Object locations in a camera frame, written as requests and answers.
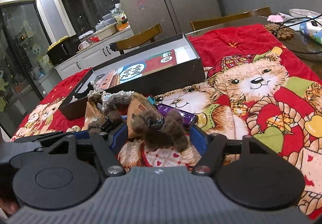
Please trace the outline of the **brown fuzzy hair scrunchie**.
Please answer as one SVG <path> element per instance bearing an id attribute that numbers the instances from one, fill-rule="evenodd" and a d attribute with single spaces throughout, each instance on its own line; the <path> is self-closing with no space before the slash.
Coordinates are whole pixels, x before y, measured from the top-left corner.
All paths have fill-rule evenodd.
<path id="1" fill-rule="evenodd" d="M 182 152 L 188 148 L 188 139 L 183 126 L 183 117 L 178 110 L 170 110 L 166 117 L 158 119 L 152 110 L 145 110 L 132 121 L 132 129 L 143 138 L 151 151 L 174 148 Z"/>

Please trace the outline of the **white blue crochet scrunchie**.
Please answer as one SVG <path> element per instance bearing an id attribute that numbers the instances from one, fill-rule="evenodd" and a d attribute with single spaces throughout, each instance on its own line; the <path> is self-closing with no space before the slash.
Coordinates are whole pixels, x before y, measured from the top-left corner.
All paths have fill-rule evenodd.
<path id="1" fill-rule="evenodd" d="M 102 109 L 105 110 L 108 107 L 116 108 L 117 105 L 128 106 L 132 101 L 134 91 L 121 90 L 117 93 L 105 92 L 101 96 Z"/>

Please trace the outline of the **olive cream crochet scrunchie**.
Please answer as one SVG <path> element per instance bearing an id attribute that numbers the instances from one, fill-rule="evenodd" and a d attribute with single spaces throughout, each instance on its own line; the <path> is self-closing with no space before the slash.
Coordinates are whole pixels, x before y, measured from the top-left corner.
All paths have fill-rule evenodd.
<path id="1" fill-rule="evenodd" d="M 102 89 L 98 89 L 98 90 L 90 90 L 90 92 L 88 93 L 87 97 L 88 97 L 88 101 L 94 103 L 94 104 L 103 104 L 102 101 L 102 96 L 105 94 L 106 92 Z"/>

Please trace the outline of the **purple chocolate bar wrapper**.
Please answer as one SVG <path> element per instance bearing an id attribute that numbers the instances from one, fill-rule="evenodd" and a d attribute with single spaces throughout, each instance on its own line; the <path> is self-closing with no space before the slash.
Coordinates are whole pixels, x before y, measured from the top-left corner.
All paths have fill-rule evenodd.
<path id="1" fill-rule="evenodd" d="M 192 114 L 192 113 L 189 113 L 186 111 L 182 111 L 182 110 L 179 110 L 177 108 L 174 108 L 174 107 L 171 107 L 171 106 L 168 106 L 165 104 L 157 104 L 156 108 L 164 117 L 166 117 L 169 114 L 169 112 L 172 110 L 178 111 L 182 117 L 183 126 L 186 129 L 189 129 L 190 126 L 192 126 L 192 125 L 196 125 L 198 122 L 198 116 L 195 114 Z"/>

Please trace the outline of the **colourful printed booklet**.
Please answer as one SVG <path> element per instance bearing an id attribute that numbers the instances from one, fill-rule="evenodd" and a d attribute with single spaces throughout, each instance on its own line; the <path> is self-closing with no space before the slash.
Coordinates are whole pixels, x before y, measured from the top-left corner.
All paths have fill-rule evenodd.
<path id="1" fill-rule="evenodd" d="M 99 75 L 92 83 L 95 89 L 109 89 L 139 77 L 175 66 L 176 64 L 175 50 L 172 49 Z"/>

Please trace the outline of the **black shallow cardboard box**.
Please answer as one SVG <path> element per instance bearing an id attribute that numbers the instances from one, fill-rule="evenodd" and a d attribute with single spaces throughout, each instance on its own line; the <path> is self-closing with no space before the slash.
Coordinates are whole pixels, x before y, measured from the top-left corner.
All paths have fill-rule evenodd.
<path id="1" fill-rule="evenodd" d="M 61 103 L 68 120 L 84 117 L 87 98 L 73 100 L 90 82 L 107 93 L 123 91 L 156 96 L 205 81 L 196 49 L 184 34 L 145 45 L 91 68 Z"/>

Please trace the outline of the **red teddy bear blanket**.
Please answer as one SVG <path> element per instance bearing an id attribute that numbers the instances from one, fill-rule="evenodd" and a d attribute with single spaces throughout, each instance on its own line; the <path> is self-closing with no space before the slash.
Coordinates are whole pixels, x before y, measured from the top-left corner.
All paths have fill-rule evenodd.
<path id="1" fill-rule="evenodd" d="M 260 24 L 206 32 L 190 41 L 206 81 L 162 93 L 157 103 L 193 113 L 206 133 L 251 135 L 305 179 L 298 203 L 321 216 L 321 79 Z"/>

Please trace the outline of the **white kitchen cabinet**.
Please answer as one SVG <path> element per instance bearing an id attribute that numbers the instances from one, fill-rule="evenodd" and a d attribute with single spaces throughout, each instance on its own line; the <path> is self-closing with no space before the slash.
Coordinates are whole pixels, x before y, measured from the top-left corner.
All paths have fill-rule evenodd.
<path id="1" fill-rule="evenodd" d="M 110 49 L 111 43 L 132 37 L 133 35 L 132 29 L 127 27 L 123 31 L 117 32 L 93 46 L 78 51 L 74 56 L 57 65 L 55 69 L 61 79 L 64 80 L 84 69 L 102 64 L 121 55 L 118 51 L 114 52 Z"/>

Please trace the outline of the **white ceramic cup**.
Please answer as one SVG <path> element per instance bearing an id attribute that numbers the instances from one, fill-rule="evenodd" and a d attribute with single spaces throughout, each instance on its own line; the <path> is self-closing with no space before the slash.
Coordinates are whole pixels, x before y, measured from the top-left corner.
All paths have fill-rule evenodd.
<path id="1" fill-rule="evenodd" d="M 84 42 L 81 42 L 79 45 L 78 45 L 78 50 L 81 51 L 81 50 L 84 50 L 86 49 L 87 47 L 89 47 L 90 44 L 89 42 L 87 41 L 84 41 Z"/>

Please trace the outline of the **black microwave oven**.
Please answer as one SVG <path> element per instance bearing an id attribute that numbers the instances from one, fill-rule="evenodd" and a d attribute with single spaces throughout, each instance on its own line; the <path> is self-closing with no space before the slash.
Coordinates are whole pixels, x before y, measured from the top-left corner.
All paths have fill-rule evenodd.
<path id="1" fill-rule="evenodd" d="M 75 55 L 79 50 L 80 40 L 77 35 L 65 38 L 55 45 L 51 45 L 47 51 L 49 60 L 53 66 L 57 66 Z"/>

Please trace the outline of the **wooden chair near cabinet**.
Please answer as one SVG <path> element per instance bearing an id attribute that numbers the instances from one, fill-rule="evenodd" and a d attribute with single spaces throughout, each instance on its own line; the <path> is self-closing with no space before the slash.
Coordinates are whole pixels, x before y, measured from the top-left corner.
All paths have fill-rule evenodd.
<path id="1" fill-rule="evenodd" d="M 147 42 L 154 43 L 155 37 L 162 33 L 162 27 L 157 24 L 140 34 L 131 36 L 129 38 L 113 42 L 109 44 L 111 51 L 119 52 L 121 55 L 124 54 L 124 50 L 129 50 L 138 46 L 141 46 Z"/>

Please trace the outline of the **beige plastic basin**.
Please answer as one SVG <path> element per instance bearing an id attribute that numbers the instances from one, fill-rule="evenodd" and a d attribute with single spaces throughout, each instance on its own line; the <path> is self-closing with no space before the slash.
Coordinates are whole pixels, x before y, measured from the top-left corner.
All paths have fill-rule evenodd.
<path id="1" fill-rule="evenodd" d="M 118 32 L 116 25 L 117 23 L 107 25 L 102 29 L 99 29 L 95 34 L 99 40 L 104 40 Z"/>

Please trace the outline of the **brown woven coaster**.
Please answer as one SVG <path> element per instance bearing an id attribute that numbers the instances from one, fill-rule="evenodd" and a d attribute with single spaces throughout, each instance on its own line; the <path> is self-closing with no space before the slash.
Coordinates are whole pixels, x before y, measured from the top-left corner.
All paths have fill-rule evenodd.
<path id="1" fill-rule="evenodd" d="M 294 37 L 294 31 L 284 25 L 266 24 L 264 27 L 279 40 L 289 40 Z"/>

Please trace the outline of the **wooden chair near wall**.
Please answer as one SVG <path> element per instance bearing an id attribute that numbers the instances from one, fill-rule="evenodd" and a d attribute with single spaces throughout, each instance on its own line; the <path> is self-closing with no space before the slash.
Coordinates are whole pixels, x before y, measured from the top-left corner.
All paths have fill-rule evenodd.
<path id="1" fill-rule="evenodd" d="M 250 18 L 253 16 L 268 17 L 271 15 L 271 13 L 272 12 L 271 12 L 270 7 L 264 7 L 264 8 L 252 10 L 250 12 L 244 12 L 244 13 L 240 13 L 240 14 L 234 14 L 234 15 L 224 16 L 224 17 L 220 17 L 220 18 L 215 18 L 215 19 L 191 21 L 190 25 L 191 25 L 193 31 L 198 31 L 201 29 L 215 26 L 215 25 L 229 23 L 231 21 Z"/>

